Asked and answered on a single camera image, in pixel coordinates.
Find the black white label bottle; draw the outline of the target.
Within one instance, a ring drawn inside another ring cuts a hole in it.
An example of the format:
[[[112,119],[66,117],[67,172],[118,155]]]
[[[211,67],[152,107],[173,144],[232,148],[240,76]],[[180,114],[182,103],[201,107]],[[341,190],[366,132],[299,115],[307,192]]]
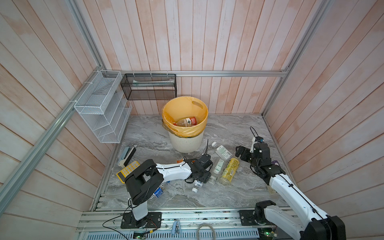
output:
[[[194,180],[193,184],[194,184],[194,187],[192,188],[192,191],[194,193],[197,193],[199,189],[203,186],[203,183],[198,180]]]

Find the red label clear bottle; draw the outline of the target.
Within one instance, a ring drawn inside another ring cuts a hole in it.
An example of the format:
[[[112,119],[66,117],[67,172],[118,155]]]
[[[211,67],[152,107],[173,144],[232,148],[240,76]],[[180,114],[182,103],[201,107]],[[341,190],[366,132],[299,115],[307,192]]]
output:
[[[173,123],[174,126],[178,126],[178,127],[193,127],[193,126],[196,126],[198,123],[197,123],[197,119],[195,117],[188,117],[188,118],[183,118],[179,121],[177,121],[176,123]]]

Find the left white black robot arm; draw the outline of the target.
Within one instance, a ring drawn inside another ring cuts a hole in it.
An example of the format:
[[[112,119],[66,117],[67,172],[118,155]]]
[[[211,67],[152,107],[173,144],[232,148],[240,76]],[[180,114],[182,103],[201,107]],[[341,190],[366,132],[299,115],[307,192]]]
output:
[[[156,164],[149,159],[123,167],[117,173],[129,193],[130,212],[123,214],[122,229],[155,228],[161,226],[162,213],[149,213],[148,200],[159,197],[161,185],[175,180],[188,180],[205,184],[211,177],[213,162],[204,154],[197,159],[183,159],[176,164]]]

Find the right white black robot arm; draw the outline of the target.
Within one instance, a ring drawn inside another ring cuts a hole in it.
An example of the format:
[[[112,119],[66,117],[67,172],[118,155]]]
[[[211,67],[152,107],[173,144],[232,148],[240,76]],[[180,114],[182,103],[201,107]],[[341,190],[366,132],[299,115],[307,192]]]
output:
[[[241,210],[243,226],[273,224],[294,240],[345,240],[346,227],[337,216],[330,216],[314,204],[291,181],[285,171],[272,163],[270,148],[261,137],[252,146],[237,146],[235,156],[250,163],[251,171],[275,190],[296,216],[284,212],[271,200],[256,203],[254,210]]]

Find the cream plastic waste bin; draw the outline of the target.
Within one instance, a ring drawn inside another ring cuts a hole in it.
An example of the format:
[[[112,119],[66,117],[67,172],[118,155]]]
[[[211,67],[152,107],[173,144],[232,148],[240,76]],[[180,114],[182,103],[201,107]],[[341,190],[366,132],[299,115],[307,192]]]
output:
[[[181,138],[171,132],[168,132],[168,134],[174,149],[180,153],[188,154],[199,149],[203,142],[204,131],[192,138]]]

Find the yellow bin liner bag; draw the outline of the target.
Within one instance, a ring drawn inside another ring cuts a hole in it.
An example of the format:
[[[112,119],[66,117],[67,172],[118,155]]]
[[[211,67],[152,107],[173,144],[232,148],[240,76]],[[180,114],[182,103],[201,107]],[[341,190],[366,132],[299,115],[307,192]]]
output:
[[[180,138],[194,138],[200,135],[207,125],[209,110],[200,99],[182,96],[170,100],[163,107],[162,123],[164,129]],[[185,118],[195,118],[196,125],[180,127],[176,123]]]

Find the small green label bottle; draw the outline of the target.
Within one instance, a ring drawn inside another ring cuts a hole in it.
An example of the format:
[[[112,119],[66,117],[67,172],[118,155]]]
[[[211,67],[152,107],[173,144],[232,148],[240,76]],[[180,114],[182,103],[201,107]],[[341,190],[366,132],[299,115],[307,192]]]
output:
[[[224,165],[225,161],[222,160],[222,159],[219,159],[217,160],[217,162],[214,164],[214,166],[212,167],[211,169],[211,176],[208,180],[208,183],[211,184],[211,185],[214,185],[216,183],[216,181],[218,180],[218,178],[221,176],[222,174],[222,170],[223,170],[223,165]]]

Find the green label clear bottle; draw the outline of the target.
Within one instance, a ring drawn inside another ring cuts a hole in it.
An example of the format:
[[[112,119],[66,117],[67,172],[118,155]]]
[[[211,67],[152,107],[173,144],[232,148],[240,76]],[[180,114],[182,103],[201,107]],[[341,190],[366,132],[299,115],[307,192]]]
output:
[[[232,154],[223,146],[217,142],[212,142],[211,146],[215,149],[216,154],[223,160],[229,160]]]

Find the yellow label tea bottle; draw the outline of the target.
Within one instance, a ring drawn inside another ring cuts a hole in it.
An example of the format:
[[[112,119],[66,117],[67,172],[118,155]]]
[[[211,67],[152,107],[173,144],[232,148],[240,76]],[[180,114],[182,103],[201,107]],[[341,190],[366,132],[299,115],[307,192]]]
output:
[[[236,158],[231,158],[227,167],[224,169],[219,182],[223,185],[229,185],[232,183],[234,175],[239,168],[240,161]]]

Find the blue label crushed bottle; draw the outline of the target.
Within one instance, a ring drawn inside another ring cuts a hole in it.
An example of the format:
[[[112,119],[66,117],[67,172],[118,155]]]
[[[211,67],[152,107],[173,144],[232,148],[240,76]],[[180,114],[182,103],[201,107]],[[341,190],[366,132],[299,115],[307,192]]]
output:
[[[155,192],[152,194],[152,196],[150,197],[150,199],[158,199],[160,198],[162,195],[164,194],[164,191],[161,187],[158,187]]]

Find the black white stapler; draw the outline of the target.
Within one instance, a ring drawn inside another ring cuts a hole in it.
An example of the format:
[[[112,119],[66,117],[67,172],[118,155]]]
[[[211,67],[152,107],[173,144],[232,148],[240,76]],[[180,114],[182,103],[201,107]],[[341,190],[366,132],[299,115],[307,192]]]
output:
[[[129,162],[131,161],[132,157],[134,156],[136,152],[136,147],[125,147],[123,150],[123,153],[121,154],[120,161],[118,163],[118,166],[121,168],[125,168]]]

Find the yellow calculator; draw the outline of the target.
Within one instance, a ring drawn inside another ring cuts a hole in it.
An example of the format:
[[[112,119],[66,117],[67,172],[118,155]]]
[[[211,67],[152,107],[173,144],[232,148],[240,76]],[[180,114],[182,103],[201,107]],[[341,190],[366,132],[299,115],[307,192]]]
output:
[[[126,177],[131,174],[135,169],[137,169],[141,164],[138,161],[134,161],[124,167],[117,173],[118,179],[124,184]]]

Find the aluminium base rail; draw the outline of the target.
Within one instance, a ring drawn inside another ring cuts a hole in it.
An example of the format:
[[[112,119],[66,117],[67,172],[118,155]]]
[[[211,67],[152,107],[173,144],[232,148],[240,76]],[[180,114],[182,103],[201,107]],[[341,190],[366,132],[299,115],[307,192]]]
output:
[[[174,221],[179,221],[182,230],[197,228],[207,223],[215,228],[241,228],[239,208],[216,209],[165,209],[162,213],[160,230],[171,230]],[[121,230],[123,211],[84,212],[76,232],[103,232],[110,229]]]

